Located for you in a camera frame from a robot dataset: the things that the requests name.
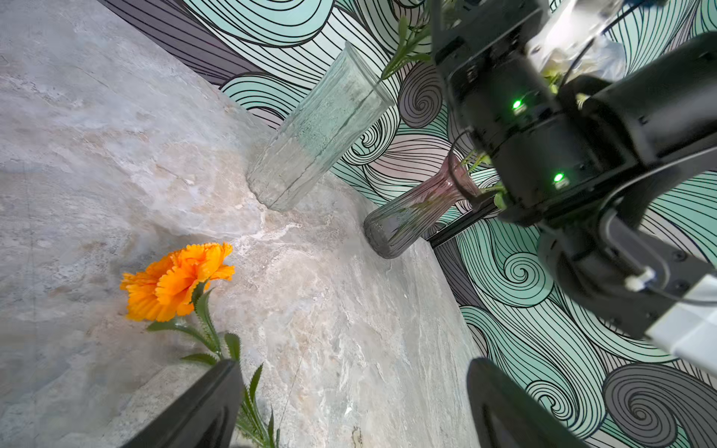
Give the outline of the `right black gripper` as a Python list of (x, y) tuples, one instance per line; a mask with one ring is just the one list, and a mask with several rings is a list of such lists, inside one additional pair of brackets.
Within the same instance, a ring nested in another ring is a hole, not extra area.
[(495, 151), (560, 114), (525, 52), (547, 20), (541, 1), (434, 1), (431, 59), (459, 126)]

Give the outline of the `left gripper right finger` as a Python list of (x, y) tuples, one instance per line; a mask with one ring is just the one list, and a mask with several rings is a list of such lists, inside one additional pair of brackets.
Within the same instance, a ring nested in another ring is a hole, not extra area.
[(471, 362), (467, 390), (483, 447), (585, 446), (487, 358)]

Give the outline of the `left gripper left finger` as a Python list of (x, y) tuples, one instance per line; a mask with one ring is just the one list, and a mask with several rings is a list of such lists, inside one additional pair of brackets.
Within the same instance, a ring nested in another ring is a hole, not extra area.
[(222, 360), (124, 447), (228, 448), (243, 398), (239, 363)]

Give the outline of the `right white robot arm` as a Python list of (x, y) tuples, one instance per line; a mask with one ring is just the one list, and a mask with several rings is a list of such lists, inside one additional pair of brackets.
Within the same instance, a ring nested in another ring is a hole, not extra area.
[(716, 165), (716, 35), (622, 80), (540, 72), (549, 50), (604, 32), (616, 4), (435, 1), (431, 59), (472, 145), (500, 177), (500, 218), (541, 229), (571, 300), (630, 336), (716, 369), (716, 270), (644, 233), (656, 198)]

